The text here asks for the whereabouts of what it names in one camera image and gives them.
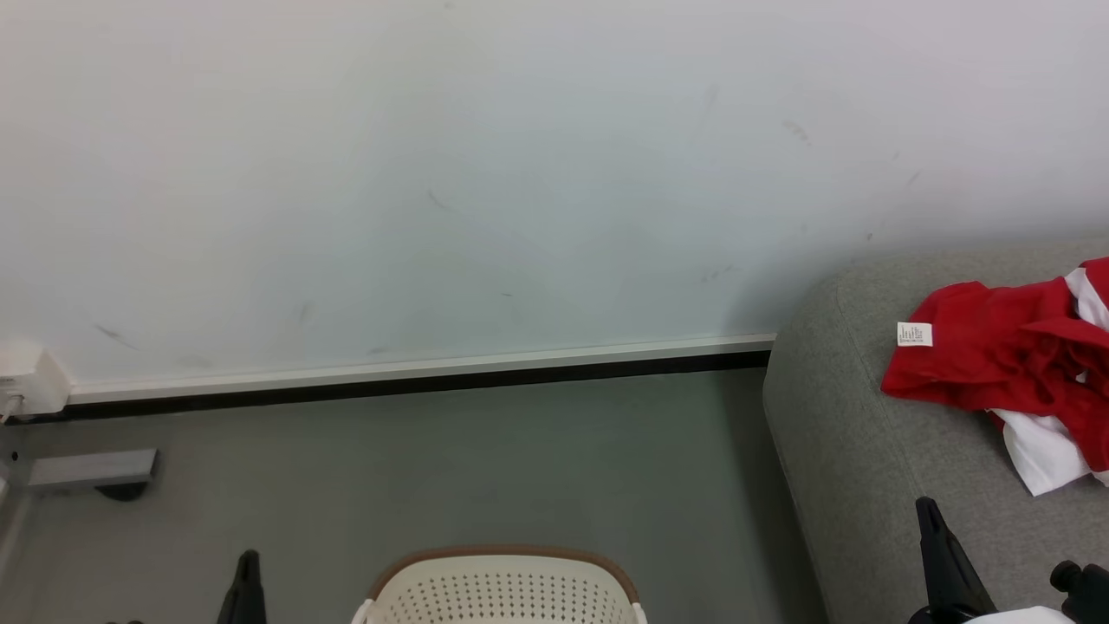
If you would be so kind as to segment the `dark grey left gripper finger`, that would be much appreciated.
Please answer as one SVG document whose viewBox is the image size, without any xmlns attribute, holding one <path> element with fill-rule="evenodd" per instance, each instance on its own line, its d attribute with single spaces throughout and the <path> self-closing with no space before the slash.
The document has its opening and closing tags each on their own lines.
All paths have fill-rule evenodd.
<svg viewBox="0 0 1109 624">
<path fill-rule="evenodd" d="M 242 553 L 242 624 L 267 624 L 260 554 Z"/>
<path fill-rule="evenodd" d="M 238 557 L 234 577 L 218 608 L 217 624 L 250 624 L 250 550 Z"/>
</svg>

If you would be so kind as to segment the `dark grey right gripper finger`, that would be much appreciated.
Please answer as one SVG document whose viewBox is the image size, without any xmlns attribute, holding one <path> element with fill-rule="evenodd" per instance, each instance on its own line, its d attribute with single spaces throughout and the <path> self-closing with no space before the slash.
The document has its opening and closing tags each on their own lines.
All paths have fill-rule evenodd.
<svg viewBox="0 0 1109 624">
<path fill-rule="evenodd" d="M 948 557 L 948 603 L 950 611 L 958 613 L 958 624 L 997 612 L 996 605 L 981 577 L 976 573 L 970 557 L 967 557 L 958 538 L 950 530 L 948 538 L 950 557 Z"/>
<path fill-rule="evenodd" d="M 916 501 L 920 532 L 920 560 L 925 577 L 927 604 L 916 612 L 916 624 L 958 624 L 958 613 L 948 603 L 948 538 L 950 529 L 940 509 L 930 497 Z"/>
</svg>

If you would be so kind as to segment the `red and white garment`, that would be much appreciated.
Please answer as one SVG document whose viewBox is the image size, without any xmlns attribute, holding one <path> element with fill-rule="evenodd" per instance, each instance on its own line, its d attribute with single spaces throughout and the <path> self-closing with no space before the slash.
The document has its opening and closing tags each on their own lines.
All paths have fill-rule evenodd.
<svg viewBox="0 0 1109 624">
<path fill-rule="evenodd" d="M 1032 495 L 1109 487 L 1109 257 L 1022 287 L 932 291 L 898 325 L 882 391 L 990 415 Z"/>
</svg>

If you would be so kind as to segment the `grey fabric sofa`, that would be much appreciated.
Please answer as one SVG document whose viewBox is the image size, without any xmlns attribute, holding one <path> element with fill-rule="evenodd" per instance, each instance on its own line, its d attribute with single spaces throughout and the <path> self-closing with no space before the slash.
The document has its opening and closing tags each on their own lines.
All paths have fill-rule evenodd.
<svg viewBox="0 0 1109 624">
<path fill-rule="evenodd" d="M 1003 611 L 1057 608 L 1065 560 L 1109 571 L 1109 487 L 1032 497 L 990 419 L 883 393 L 896 323 L 957 282 L 1014 287 L 1109 256 L 1109 236 L 873 259 L 808 291 L 769 359 L 763 402 L 833 624 L 905 624 L 927 602 L 919 497 L 934 498 Z"/>
</svg>

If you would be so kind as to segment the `cream perforated laundry basket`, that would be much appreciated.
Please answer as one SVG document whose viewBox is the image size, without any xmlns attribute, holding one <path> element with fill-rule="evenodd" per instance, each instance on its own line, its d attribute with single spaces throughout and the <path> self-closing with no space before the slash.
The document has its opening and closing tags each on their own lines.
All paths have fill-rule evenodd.
<svg viewBox="0 0 1109 624">
<path fill-rule="evenodd" d="M 610 557 L 520 544 L 420 550 L 385 569 L 350 624 L 648 624 Z"/>
</svg>

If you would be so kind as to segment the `white and black baseboard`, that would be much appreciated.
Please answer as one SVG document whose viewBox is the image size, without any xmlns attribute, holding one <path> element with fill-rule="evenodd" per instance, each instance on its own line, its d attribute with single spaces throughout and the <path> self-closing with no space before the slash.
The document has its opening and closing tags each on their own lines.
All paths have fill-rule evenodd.
<svg viewBox="0 0 1109 624">
<path fill-rule="evenodd" d="M 764 367 L 775 335 L 78 386 L 63 421 Z"/>
</svg>

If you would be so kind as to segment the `grey metal frame foot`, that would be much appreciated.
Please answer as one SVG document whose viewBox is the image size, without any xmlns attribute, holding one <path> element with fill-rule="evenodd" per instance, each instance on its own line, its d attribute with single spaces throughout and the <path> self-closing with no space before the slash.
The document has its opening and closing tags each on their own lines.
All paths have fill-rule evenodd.
<svg viewBox="0 0 1109 624">
<path fill-rule="evenodd" d="M 13 426 L 0 426 L 0 479 L 20 492 L 94 490 L 96 485 L 153 482 L 161 463 L 157 449 L 38 457 L 26 449 Z"/>
</svg>

